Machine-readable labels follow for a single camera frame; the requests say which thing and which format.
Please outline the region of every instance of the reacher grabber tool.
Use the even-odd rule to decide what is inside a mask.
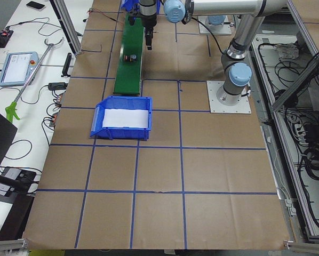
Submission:
[[[18,117],[18,115],[16,114],[16,105],[18,100],[21,98],[24,90],[27,88],[27,86],[32,82],[36,72],[38,71],[38,69],[41,66],[41,63],[43,61],[43,59],[46,57],[46,55],[48,54],[48,52],[51,50],[51,48],[53,48],[54,46],[58,45],[61,43],[61,41],[63,40],[63,38],[56,44],[48,44],[48,39],[44,40],[44,44],[47,45],[47,49],[46,51],[43,53],[42,57],[39,59],[37,65],[35,66],[34,70],[30,73],[28,79],[26,80],[25,84],[23,85],[22,89],[20,90],[19,94],[17,94],[16,98],[14,99],[14,101],[10,104],[10,106],[5,108],[5,112],[6,112],[6,119],[12,123],[13,118],[15,117],[17,120],[20,120],[20,118]]]

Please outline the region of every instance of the green conveyor belt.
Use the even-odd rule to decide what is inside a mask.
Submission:
[[[121,55],[113,93],[117,94],[139,94],[142,70],[144,27],[140,19],[130,26],[127,17],[125,20],[124,33],[122,38]],[[125,62],[125,55],[135,54],[137,61]]]

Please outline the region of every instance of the table surface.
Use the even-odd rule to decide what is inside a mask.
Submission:
[[[44,1],[46,8],[42,11],[35,11],[27,8],[25,6],[27,2],[28,1],[26,0],[21,1],[12,18],[8,22],[8,25],[42,17],[50,17],[51,23],[58,24],[49,1]],[[65,2],[68,6],[68,11],[73,19],[76,30],[83,33],[86,23],[82,20],[88,17],[87,10],[91,7],[93,1],[65,0]],[[39,54],[39,57],[41,57],[43,52],[46,50],[46,46],[43,43],[46,37],[37,33],[41,25],[42,24],[39,23],[29,23],[12,27],[14,34],[11,40],[8,42],[6,48],[0,49],[0,69],[3,67],[6,54],[10,52],[36,51]],[[52,31],[54,31],[53,28],[45,28],[43,32],[48,33]],[[49,42],[55,42],[61,39],[62,36],[62,31],[56,32],[53,36],[48,37]],[[61,77],[62,66],[68,52],[70,52],[70,49],[67,42],[63,42],[61,46],[55,47],[51,50],[40,67],[40,70],[36,74],[35,79],[31,85],[26,88],[22,95],[24,101],[35,102],[40,88],[44,85],[48,85],[50,82],[68,83],[69,78]],[[17,94],[18,91],[12,88],[4,88],[0,90],[0,113],[3,116],[6,115],[4,108],[10,105]],[[54,97],[47,88],[43,88],[40,95],[39,102],[34,105],[28,105],[19,101],[17,105],[17,114],[21,120],[18,121],[15,119],[13,121],[13,124],[18,128],[14,141],[21,139],[31,141],[33,144],[31,152],[26,157],[19,160],[9,160],[5,158],[2,161],[2,166],[23,166],[33,167],[40,170],[43,169],[49,148],[46,137],[41,128],[41,121],[45,116],[47,116],[46,108],[53,103]],[[53,132],[47,128],[45,128],[45,131],[47,136],[51,139]],[[19,142],[9,149],[7,156],[10,158],[18,158],[28,152],[29,149],[29,143]],[[35,181],[38,181],[39,178],[39,175],[36,176]],[[32,185],[29,191],[33,191],[35,189],[35,185]],[[0,229],[10,208],[11,204],[0,202]]]
[[[24,234],[30,247],[282,249],[289,236],[256,103],[251,115],[210,113],[205,81],[224,70],[198,24],[158,16],[142,60],[150,139],[89,137],[95,105],[113,93],[125,19],[119,1],[93,7],[121,23],[90,15],[82,46],[102,51],[77,57]]]
[[[44,5],[46,5],[46,8],[41,11],[26,7],[26,3],[28,2],[29,0],[21,1],[7,25],[14,25],[22,21],[28,21],[37,18],[49,18],[49,23],[59,26],[59,21],[55,16],[49,1],[42,2]],[[69,15],[73,21],[74,28],[81,34],[84,33],[86,26],[86,23],[83,22],[83,19],[88,17],[87,11],[91,7],[92,2],[93,0],[65,0]],[[47,22],[47,19],[37,19],[35,21]],[[43,43],[46,38],[48,39],[49,43],[57,43],[63,38],[63,42],[56,46],[55,49],[45,57],[42,63],[43,66],[62,67],[65,63],[67,53],[71,52],[63,31],[60,30],[51,36],[45,37],[37,32],[41,26],[41,23],[26,23],[23,25],[12,26],[10,29],[13,30],[14,33],[11,39],[5,48],[0,49],[0,64],[3,64],[6,55],[12,52],[34,51],[41,56],[47,48],[47,46]],[[49,35],[57,29],[58,28],[54,26],[45,25],[44,29],[41,30],[41,33],[44,35]],[[73,57],[71,60],[71,65],[74,64],[74,61],[75,58]]]

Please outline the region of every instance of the blue bin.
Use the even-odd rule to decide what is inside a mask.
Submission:
[[[110,96],[95,107],[91,136],[113,139],[149,139],[151,130],[151,111],[153,101],[150,97]],[[103,127],[107,109],[147,110],[147,127]]]

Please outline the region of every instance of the phone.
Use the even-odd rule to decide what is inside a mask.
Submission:
[[[36,3],[34,1],[30,1],[28,4],[26,4],[26,6],[36,9],[38,11],[41,11],[43,8],[46,7],[44,4]]]

